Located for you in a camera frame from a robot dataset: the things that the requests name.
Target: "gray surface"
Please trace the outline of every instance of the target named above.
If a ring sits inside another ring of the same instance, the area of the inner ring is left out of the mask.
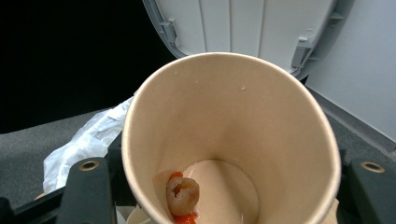
[[[16,208],[43,192],[43,160],[67,144],[97,112],[0,134],[0,197]]]
[[[99,111],[70,119],[0,135],[0,197],[10,200],[13,208],[32,201],[42,193],[43,160],[67,144],[73,135]],[[340,148],[347,149],[346,161],[368,158],[396,172],[396,163],[357,134],[328,116]]]

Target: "beige paper cup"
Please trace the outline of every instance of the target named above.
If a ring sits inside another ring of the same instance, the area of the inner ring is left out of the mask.
[[[200,185],[197,223],[319,223],[340,181],[331,126],[309,91],[234,53],[188,56],[150,76],[126,115],[122,159],[156,223],[173,223],[172,171]]]

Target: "white plastic bag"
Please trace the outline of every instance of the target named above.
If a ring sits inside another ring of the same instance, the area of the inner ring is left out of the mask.
[[[104,157],[107,154],[107,148],[122,131],[125,115],[133,98],[97,113],[78,130],[68,144],[54,150],[44,159],[45,194],[66,185],[69,169],[76,162],[90,157]]]

